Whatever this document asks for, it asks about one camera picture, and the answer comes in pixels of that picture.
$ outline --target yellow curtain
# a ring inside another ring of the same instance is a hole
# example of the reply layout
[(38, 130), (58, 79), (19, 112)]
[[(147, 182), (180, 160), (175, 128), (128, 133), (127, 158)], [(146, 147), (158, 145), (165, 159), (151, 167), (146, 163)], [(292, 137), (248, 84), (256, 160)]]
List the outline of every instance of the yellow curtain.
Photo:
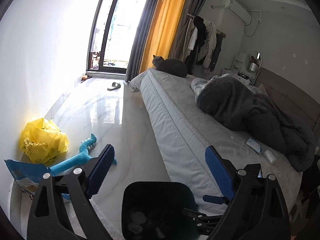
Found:
[(153, 55), (166, 59), (176, 32), (185, 0), (158, 0), (139, 73), (152, 67)]

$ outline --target teal dinosaur toy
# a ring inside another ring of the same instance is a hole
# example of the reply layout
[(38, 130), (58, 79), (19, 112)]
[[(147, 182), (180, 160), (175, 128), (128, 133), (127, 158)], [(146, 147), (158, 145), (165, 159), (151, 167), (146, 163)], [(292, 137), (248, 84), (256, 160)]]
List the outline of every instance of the teal dinosaur toy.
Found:
[[(50, 167), (50, 169), (55, 175), (58, 175), (74, 166), (86, 164), (90, 159), (92, 159), (92, 157), (89, 155), (89, 150), (95, 146), (96, 142), (97, 137), (92, 133), (91, 138), (81, 142), (79, 154)], [(117, 164), (117, 160), (114, 159), (112, 164)]]

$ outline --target dark gray fuzzy blanket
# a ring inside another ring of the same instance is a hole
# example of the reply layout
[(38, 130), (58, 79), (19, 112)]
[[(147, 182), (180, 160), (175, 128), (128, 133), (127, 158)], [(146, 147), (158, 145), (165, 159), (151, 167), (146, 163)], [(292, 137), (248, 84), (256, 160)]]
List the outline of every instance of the dark gray fuzzy blanket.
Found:
[(296, 171), (310, 167), (315, 154), (312, 131), (300, 118), (279, 109), (268, 96), (253, 94), (227, 76), (209, 81), (196, 104), (230, 130), (247, 131), (284, 154)]

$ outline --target trash can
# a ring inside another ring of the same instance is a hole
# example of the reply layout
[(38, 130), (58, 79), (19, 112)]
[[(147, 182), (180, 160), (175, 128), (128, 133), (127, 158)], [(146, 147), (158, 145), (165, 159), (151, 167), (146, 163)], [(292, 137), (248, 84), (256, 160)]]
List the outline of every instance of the trash can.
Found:
[(191, 190), (179, 182), (138, 181), (124, 191), (121, 226), (126, 240), (192, 240), (199, 235), (184, 208), (197, 210)]

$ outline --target white wall-mounted air conditioner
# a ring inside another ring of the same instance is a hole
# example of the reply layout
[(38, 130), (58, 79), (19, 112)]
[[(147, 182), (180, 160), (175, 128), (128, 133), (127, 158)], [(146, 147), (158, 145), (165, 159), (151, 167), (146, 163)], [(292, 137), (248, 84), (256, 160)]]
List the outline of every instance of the white wall-mounted air conditioner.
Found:
[(251, 15), (235, 0), (223, 0), (223, 5), (212, 5), (211, 7), (228, 8), (230, 11), (236, 14), (244, 22), (244, 24), (248, 25), (251, 22)]

